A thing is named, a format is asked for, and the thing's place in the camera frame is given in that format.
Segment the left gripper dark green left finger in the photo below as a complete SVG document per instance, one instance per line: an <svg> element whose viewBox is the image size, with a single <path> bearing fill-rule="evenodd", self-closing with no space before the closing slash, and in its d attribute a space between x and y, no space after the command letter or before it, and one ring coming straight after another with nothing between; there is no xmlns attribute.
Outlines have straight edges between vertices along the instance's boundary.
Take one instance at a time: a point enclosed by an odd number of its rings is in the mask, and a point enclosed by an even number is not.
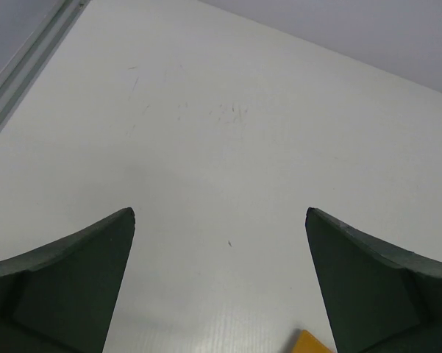
<svg viewBox="0 0 442 353"><path fill-rule="evenodd" d="M0 352L102 352L134 234L128 207L0 261Z"/></svg>

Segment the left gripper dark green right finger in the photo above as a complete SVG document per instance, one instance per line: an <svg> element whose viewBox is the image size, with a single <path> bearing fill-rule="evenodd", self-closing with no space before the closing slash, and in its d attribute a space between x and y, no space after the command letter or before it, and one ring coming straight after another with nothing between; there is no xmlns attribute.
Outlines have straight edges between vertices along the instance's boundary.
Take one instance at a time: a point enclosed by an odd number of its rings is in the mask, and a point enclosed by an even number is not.
<svg viewBox="0 0 442 353"><path fill-rule="evenodd" d="M338 352L442 352L442 262L318 208L305 229Z"/></svg>

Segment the yellow leather card holder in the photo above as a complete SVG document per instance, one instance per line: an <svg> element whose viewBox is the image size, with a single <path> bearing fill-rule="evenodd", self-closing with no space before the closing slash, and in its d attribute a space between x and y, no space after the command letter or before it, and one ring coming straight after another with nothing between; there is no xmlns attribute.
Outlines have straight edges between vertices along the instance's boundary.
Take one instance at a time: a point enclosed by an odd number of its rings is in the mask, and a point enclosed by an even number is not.
<svg viewBox="0 0 442 353"><path fill-rule="evenodd" d="M332 353L331 349L326 347L307 330L302 330L292 340L290 348L287 348L285 351L287 353Z"/></svg>

